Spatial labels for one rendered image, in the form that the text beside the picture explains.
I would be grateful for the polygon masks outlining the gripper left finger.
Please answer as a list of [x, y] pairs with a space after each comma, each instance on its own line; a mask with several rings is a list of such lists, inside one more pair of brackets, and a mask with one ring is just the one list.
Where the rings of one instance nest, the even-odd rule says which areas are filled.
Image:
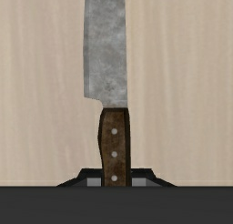
[[76, 178], [59, 184], [59, 187], [100, 187], [101, 178], [101, 168], [82, 168]]

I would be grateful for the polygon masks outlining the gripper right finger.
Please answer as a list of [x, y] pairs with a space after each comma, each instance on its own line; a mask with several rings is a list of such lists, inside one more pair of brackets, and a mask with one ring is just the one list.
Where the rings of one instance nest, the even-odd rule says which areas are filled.
[[133, 187], [174, 187], [174, 184], [158, 178], [151, 168], [132, 168]]

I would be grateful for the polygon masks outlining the brown handled steel knife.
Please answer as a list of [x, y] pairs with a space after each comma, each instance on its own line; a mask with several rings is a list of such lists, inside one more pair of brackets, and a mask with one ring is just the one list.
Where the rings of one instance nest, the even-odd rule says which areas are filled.
[[99, 101], [101, 184], [131, 185], [125, 0], [85, 0], [84, 96]]

